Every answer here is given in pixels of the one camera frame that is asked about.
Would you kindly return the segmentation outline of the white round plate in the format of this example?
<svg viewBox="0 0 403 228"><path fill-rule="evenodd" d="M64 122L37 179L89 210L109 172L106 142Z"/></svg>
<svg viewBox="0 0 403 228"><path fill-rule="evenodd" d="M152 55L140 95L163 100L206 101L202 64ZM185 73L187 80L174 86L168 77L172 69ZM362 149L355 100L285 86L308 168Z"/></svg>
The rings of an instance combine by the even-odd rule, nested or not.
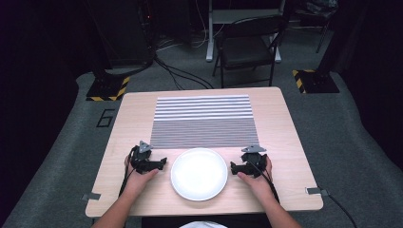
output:
<svg viewBox="0 0 403 228"><path fill-rule="evenodd" d="M227 183L228 170L223 157L208 148L183 152L170 171L175 192L186 200L205 201L217 196Z"/></svg>

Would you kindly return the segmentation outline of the white desk frame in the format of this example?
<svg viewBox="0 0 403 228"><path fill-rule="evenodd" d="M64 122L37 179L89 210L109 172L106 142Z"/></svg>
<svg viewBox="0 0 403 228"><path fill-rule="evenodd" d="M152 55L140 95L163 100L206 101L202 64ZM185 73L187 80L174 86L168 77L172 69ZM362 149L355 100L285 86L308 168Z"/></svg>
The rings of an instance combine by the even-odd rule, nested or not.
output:
<svg viewBox="0 0 403 228"><path fill-rule="evenodd" d="M213 0L208 0L208 43L205 61L210 63L214 57L214 25L231 24L239 19L266 16L282 15L285 0L279 0L279 6L274 9L213 9Z"/></svg>

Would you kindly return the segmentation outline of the dark chair with clutter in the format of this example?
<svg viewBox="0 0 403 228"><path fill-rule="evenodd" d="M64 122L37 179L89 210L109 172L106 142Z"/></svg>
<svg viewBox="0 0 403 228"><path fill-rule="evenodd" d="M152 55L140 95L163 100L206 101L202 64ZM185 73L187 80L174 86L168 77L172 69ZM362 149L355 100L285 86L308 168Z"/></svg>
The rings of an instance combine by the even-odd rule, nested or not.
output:
<svg viewBox="0 0 403 228"><path fill-rule="evenodd" d="M294 5L294 14L301 20L313 22L321 27L321 37L316 53L319 53L333 15L338 10L338 0L297 0Z"/></svg>

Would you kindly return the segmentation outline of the yellow striped black stand base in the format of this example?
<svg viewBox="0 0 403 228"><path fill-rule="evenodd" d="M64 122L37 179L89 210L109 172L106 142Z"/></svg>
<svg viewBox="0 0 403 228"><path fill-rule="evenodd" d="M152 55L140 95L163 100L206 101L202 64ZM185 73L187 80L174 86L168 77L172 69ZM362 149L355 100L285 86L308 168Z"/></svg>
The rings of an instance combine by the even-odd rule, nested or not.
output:
<svg viewBox="0 0 403 228"><path fill-rule="evenodd" d="M128 82L129 77L95 79L86 94L86 99L94 102L118 101L123 97Z"/></svg>
<svg viewBox="0 0 403 228"><path fill-rule="evenodd" d="M329 73L322 75L311 69L297 69L293 70L293 76L297 88L302 94L339 92L338 87Z"/></svg>

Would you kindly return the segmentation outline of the black equipment cabinet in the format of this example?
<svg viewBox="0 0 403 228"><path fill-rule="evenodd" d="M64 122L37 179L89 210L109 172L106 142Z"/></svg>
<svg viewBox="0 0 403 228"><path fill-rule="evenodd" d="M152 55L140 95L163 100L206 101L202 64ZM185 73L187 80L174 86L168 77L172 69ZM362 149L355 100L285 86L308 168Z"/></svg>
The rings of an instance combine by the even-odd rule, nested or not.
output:
<svg viewBox="0 0 403 228"><path fill-rule="evenodd" d="M112 65L145 65L152 61L139 19L138 0L106 0L105 19Z"/></svg>

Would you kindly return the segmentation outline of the black folding chair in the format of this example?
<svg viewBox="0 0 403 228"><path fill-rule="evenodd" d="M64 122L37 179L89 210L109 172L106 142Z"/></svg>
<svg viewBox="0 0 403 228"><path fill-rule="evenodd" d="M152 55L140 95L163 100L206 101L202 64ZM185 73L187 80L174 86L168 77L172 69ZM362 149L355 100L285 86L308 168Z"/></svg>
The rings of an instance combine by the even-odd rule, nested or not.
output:
<svg viewBox="0 0 403 228"><path fill-rule="evenodd" d="M216 39L218 56L212 76L220 70L221 88L225 88L224 71L270 66L266 81L273 83L276 54L288 21L282 15L239 19Z"/></svg>

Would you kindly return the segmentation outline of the person's left hand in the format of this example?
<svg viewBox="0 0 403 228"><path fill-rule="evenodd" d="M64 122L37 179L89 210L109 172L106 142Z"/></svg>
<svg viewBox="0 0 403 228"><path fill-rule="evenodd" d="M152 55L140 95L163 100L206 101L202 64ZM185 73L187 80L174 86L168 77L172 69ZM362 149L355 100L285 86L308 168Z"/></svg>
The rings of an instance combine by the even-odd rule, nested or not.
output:
<svg viewBox="0 0 403 228"><path fill-rule="evenodd" d="M159 170L153 169L152 171L140 174L131 166L129 158L125 158L125 166L127 167L127 174L125 177L126 185L122 196L127 199L135 200L141 195L146 184L159 173Z"/></svg>

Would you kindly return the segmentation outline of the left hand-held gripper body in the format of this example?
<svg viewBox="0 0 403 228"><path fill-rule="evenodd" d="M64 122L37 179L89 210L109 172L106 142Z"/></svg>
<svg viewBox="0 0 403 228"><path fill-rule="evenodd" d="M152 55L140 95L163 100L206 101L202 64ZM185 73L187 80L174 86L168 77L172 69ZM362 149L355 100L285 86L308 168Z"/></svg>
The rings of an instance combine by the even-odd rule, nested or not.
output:
<svg viewBox="0 0 403 228"><path fill-rule="evenodd" d="M154 169L154 163L149 159L152 146L140 141L130 151L130 164L140 174Z"/></svg>

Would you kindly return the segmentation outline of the grey striped placemat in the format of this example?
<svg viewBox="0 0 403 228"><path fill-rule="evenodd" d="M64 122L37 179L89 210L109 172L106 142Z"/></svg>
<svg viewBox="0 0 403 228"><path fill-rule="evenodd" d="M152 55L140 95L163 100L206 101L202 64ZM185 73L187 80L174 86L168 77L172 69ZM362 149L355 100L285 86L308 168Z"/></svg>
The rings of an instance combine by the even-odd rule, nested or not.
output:
<svg viewBox="0 0 403 228"><path fill-rule="evenodd" d="M159 149L258 144L250 97L247 94L160 97L150 143Z"/></svg>

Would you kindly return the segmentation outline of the person's right hand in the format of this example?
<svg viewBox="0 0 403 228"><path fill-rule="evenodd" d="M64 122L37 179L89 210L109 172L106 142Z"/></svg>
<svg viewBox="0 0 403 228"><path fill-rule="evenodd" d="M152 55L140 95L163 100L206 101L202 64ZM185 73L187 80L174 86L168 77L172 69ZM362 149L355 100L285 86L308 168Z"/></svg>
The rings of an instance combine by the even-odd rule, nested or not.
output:
<svg viewBox="0 0 403 228"><path fill-rule="evenodd" d="M266 168L263 171L262 175L257 178L251 178L245 175L242 172L239 172L237 176L243 180L252 190L255 197L259 200L259 202L270 202L275 201L275 197L273 191L268 183L268 181L272 181L272 163L269 157L266 158Z"/></svg>

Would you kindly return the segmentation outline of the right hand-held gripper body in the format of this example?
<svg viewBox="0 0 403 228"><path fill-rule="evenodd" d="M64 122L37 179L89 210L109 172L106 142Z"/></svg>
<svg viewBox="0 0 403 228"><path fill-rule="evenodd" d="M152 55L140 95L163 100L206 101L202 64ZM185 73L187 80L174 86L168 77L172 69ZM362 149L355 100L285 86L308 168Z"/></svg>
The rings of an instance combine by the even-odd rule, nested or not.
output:
<svg viewBox="0 0 403 228"><path fill-rule="evenodd" d="M241 160L244 162L244 165L240 168L240 171L246 175L260 176L267 164L265 151L265 148L257 144L243 148Z"/></svg>

